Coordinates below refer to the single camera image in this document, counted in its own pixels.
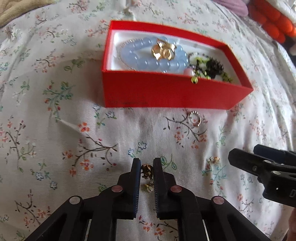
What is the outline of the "gold flower earring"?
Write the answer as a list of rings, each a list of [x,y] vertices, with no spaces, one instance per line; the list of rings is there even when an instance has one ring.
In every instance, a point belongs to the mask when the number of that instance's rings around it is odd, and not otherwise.
[[[148,184],[145,184],[147,192],[154,192],[154,169],[150,164],[142,164],[141,166],[141,174],[142,178],[145,180],[149,180]]]

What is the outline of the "purple cloth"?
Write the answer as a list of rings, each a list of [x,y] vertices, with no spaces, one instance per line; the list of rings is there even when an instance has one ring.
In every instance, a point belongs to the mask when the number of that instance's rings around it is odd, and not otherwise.
[[[248,16],[248,8],[244,1],[242,0],[213,0],[215,3],[220,4],[234,14],[238,16]]]

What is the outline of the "small gold stud earring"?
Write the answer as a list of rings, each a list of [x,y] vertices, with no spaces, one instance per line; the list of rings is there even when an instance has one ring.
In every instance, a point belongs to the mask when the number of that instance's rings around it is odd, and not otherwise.
[[[219,162],[220,162],[220,158],[219,158],[219,157],[210,157],[210,158],[209,158],[209,161],[210,161],[210,163],[213,164],[213,165],[218,165]]]

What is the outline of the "beige quilted blanket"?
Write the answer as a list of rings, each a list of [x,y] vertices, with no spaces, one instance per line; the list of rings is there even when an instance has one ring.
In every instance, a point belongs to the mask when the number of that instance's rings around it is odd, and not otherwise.
[[[1,27],[4,27],[15,18],[43,6],[53,4],[51,0],[1,0]]]

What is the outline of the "floral white bedsheet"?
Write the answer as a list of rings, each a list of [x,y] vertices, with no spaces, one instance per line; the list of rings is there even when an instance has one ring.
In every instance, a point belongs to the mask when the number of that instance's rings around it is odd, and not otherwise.
[[[229,110],[105,108],[101,63],[111,20],[152,22],[226,43],[253,92]],[[1,240],[24,240],[66,199],[98,195],[133,158],[226,198],[271,240],[291,208],[266,200],[231,149],[295,149],[295,66],[248,17],[212,1],[57,1],[1,28]],[[210,157],[219,157],[218,165]]]

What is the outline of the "red box white insert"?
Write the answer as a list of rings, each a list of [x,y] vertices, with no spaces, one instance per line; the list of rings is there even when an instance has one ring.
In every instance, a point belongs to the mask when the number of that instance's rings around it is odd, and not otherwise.
[[[224,72],[206,73],[209,58]],[[108,108],[230,109],[253,90],[223,42],[152,23],[111,21],[102,64]]]

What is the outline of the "orange plush toy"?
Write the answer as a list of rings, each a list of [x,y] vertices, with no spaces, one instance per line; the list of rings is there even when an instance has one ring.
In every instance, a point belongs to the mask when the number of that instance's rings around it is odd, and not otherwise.
[[[295,23],[288,18],[283,10],[271,4],[271,1],[250,1],[249,16],[279,43],[285,42],[285,37],[295,38]]]

